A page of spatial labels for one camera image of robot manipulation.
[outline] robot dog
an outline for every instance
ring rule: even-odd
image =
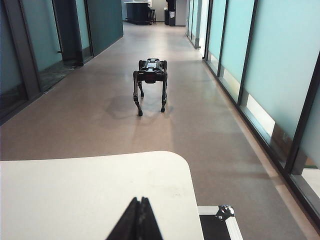
[[[141,97],[144,97],[144,91],[142,89],[142,81],[147,84],[154,84],[155,82],[162,82],[162,108],[161,112],[165,112],[165,105],[167,102],[167,61],[160,61],[158,58],[148,58],[147,61],[139,61],[139,71],[133,72],[133,101],[138,108],[138,115],[142,116],[138,101],[138,86],[141,91]]]

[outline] corridor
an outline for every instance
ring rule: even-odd
[[[319,239],[185,28],[123,28],[123,38],[1,126],[1,160],[170,151],[188,162],[199,206],[234,207],[243,239]],[[132,75],[150,57],[168,62],[168,105],[161,113],[160,82],[143,84],[139,117]]]

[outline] glass wall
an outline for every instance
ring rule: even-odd
[[[292,178],[320,215],[320,88],[306,123]]]
[[[193,0],[191,42],[196,48],[199,46],[201,4],[202,0]]]
[[[244,69],[254,0],[229,0],[219,79],[237,102]]]
[[[320,226],[320,1],[214,0],[211,12],[207,65]]]
[[[2,1],[0,7],[0,118],[2,118],[25,103],[28,98]]]
[[[53,3],[51,0],[22,0],[22,3],[40,85],[46,91],[60,80],[54,77],[54,72],[59,70],[62,61]]]
[[[188,34],[187,34],[187,36],[190,40],[192,38],[193,13],[194,13],[194,0],[190,0],[190,2],[189,2],[189,17],[188,17]]]
[[[226,0],[214,0],[212,6],[207,62],[216,75],[218,74],[226,5]]]
[[[319,11],[317,0],[258,4],[242,106],[283,165],[320,50]]]
[[[207,23],[208,23],[208,10],[209,10],[209,0],[202,0],[200,33],[199,33],[199,47],[200,47],[200,52],[201,52],[202,56],[205,55]]]
[[[85,8],[85,0],[76,0],[76,10],[80,29],[82,55],[84,59],[92,56],[89,42],[87,13]]]

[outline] white table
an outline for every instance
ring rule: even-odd
[[[104,240],[148,197],[164,240],[203,240],[187,162],[167,151],[2,161],[1,240]]]

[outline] black object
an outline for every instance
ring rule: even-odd
[[[175,11],[176,10],[176,0],[166,0],[168,3],[168,10]]]
[[[147,197],[134,197],[106,240],[163,240]]]
[[[225,221],[220,221],[216,215],[200,215],[204,240],[231,240]]]
[[[147,3],[126,3],[126,14],[129,23],[149,25],[149,8]]]
[[[142,116],[138,101],[138,86],[141,91],[141,98],[145,96],[142,89],[142,81],[147,84],[154,84],[155,82],[162,82],[162,108],[161,112],[165,112],[165,105],[167,103],[167,61],[160,61],[158,58],[148,58],[147,61],[139,61],[139,71],[133,72],[133,101],[138,108],[138,115]]]
[[[169,10],[164,10],[164,25],[169,25]]]

